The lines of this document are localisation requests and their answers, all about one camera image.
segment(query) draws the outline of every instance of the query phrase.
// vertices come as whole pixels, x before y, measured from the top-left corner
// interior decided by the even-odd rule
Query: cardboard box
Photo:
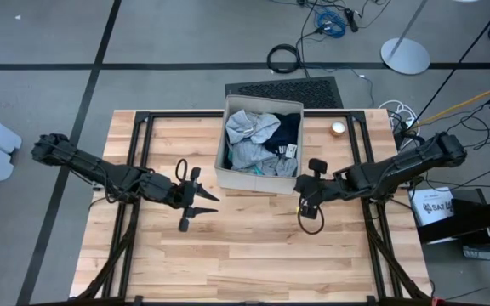
[[[251,173],[241,173],[224,169],[225,155],[227,154],[227,135],[225,130],[228,118],[240,111],[252,111],[255,113],[279,113],[283,115],[299,113],[301,116],[298,131],[298,149],[296,159],[298,169],[296,175],[301,174],[302,159],[302,133],[304,124],[304,105],[300,102],[282,101],[266,98],[255,98],[248,96],[229,95],[226,97],[225,114],[222,120],[220,132],[219,150],[215,160],[215,172],[220,187],[233,190],[251,190],[260,192],[278,193],[292,195],[296,184],[296,177],[277,177],[267,175],[255,175]]]

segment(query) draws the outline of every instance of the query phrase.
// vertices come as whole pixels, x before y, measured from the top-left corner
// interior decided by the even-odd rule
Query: wooden tabletop
[[[396,148],[385,110],[365,110],[375,161],[395,155]],[[103,158],[126,162],[134,111],[115,111]],[[328,173],[353,163],[348,135],[333,137],[328,128],[341,118],[305,118],[302,168],[310,158],[328,163]],[[145,124],[136,162],[139,162]],[[220,202],[196,198],[196,206],[219,209],[191,220],[188,233],[177,230],[181,211],[143,201],[135,239],[127,299],[145,301],[263,301],[353,302],[376,296],[368,239],[359,200],[323,204],[326,226],[319,235],[307,235],[298,226],[298,196],[270,195],[217,186],[214,158],[219,143],[220,118],[157,118],[154,121],[147,166],[174,176],[175,165],[186,158],[200,167],[199,181]],[[366,161],[359,135],[362,161]],[[94,194],[94,199],[102,193]],[[409,204],[404,191],[395,199]],[[83,246],[71,287],[71,296],[83,291],[105,263],[111,244],[117,205],[101,201],[88,216]],[[429,276],[411,211],[393,202],[386,215],[396,258],[430,294]],[[305,220],[316,229],[319,220]],[[113,289],[120,281],[116,269]],[[390,278],[382,260],[385,286]]]

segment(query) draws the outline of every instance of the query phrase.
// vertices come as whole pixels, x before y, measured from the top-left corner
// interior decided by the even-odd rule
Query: white label
[[[288,144],[287,151],[285,152],[285,157],[294,158],[296,156],[296,150],[298,146],[296,144]]]

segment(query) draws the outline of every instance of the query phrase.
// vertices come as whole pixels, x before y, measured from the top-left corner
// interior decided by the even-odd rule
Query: gray floor
[[[346,2],[354,9],[363,3]],[[111,0],[0,0],[0,63],[92,63],[111,5]],[[338,40],[306,41],[306,58],[316,62],[378,63],[380,46],[401,33],[418,6],[419,0],[392,0],[367,29],[349,31]],[[379,10],[369,4],[359,23],[366,25]],[[274,45],[296,41],[307,13],[293,5],[267,0],[123,1],[105,62],[264,62]],[[455,62],[489,19],[490,1],[430,0],[409,36],[427,47],[433,61]],[[278,55],[278,59],[288,57]],[[465,61],[490,62],[490,40],[483,37]],[[356,72],[373,81],[374,102],[368,95],[368,83],[350,70],[311,70],[311,75],[335,76],[345,107],[377,107],[388,99],[398,99],[419,111],[450,71],[433,70],[411,77],[385,69]],[[24,140],[15,157],[13,176],[0,183],[0,305],[16,303],[58,170],[33,162],[29,151],[41,133],[71,132],[88,75],[89,71],[0,71],[0,122]],[[273,74],[267,69],[102,71],[79,146],[101,155],[116,109],[222,108],[226,83],[297,77],[303,77],[301,71],[289,75]],[[424,118],[488,89],[489,70],[457,71]],[[490,125],[490,110],[479,117]],[[421,133],[429,137],[455,122],[437,122],[424,127]],[[464,144],[485,137],[461,127],[452,132]],[[471,150],[463,166],[436,169],[430,177],[458,183],[489,169],[490,146]],[[490,184],[490,175],[477,183]],[[490,189],[483,192],[490,201]],[[68,179],[33,303],[67,298],[91,194],[78,179]],[[490,262],[463,258],[454,243],[425,246],[424,253],[430,277],[437,284],[436,295],[448,298],[487,286],[459,300],[490,303]]]

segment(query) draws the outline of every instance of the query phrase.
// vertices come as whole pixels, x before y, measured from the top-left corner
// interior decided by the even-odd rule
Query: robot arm
[[[113,165],[87,152],[77,149],[62,134],[51,133],[42,135],[39,142],[31,151],[33,159],[48,166],[67,166],[77,175],[102,184],[109,202],[121,201],[133,203],[139,198],[168,205],[174,209],[183,208],[183,216],[179,222],[179,230],[188,230],[188,218],[194,218],[200,213],[214,213],[216,210],[192,207],[194,196],[201,196],[211,201],[218,201],[210,195],[201,184],[197,182],[200,168],[194,167],[191,171],[191,180],[186,180],[187,163],[185,164],[183,178],[179,183],[171,180],[151,169],[131,167],[126,165]]]
[[[387,200],[399,184],[433,167],[456,167],[464,162],[466,151],[453,135],[439,133],[414,150],[402,152],[380,162],[366,162],[333,173],[333,179],[321,178],[327,163],[311,159],[314,176],[302,174],[294,190],[300,193],[300,215],[316,218],[325,201],[370,198]]]

